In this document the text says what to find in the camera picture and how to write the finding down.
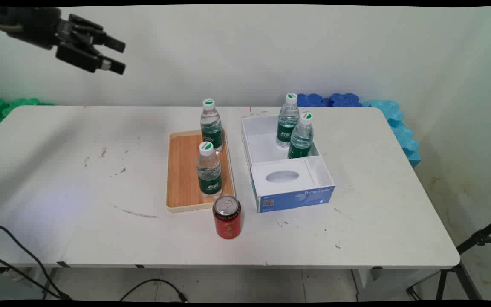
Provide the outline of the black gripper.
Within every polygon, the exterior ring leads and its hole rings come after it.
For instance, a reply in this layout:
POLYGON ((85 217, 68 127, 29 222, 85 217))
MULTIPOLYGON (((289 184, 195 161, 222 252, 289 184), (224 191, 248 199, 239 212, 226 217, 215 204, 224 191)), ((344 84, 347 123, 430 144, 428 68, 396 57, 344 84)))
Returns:
POLYGON ((56 24, 56 58, 88 72, 105 70, 123 75, 126 65, 102 54, 87 51, 87 41, 124 53, 126 44, 109 36, 103 26, 75 14, 56 24))

